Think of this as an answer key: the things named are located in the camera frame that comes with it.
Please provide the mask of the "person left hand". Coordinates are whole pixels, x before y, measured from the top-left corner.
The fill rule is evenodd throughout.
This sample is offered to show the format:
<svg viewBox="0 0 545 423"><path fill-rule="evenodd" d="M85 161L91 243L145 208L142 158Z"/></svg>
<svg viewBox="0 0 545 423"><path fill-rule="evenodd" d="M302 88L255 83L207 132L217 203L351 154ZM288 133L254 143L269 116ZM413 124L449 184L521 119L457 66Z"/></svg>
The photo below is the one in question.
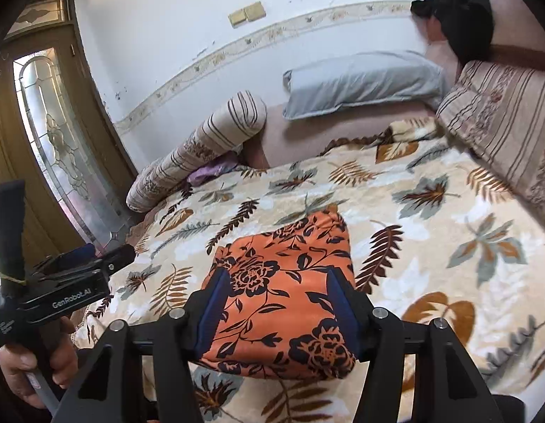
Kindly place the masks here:
<svg viewBox="0 0 545 423"><path fill-rule="evenodd" d="M50 358L52 380L60 388L67 388L78 373L78 355L71 341L75 325L67 317L60 319L61 337ZM35 355L22 346L12 344L0 348L0 369L14 395L37 409L46 406L32 387L27 373L37 368Z"/></svg>

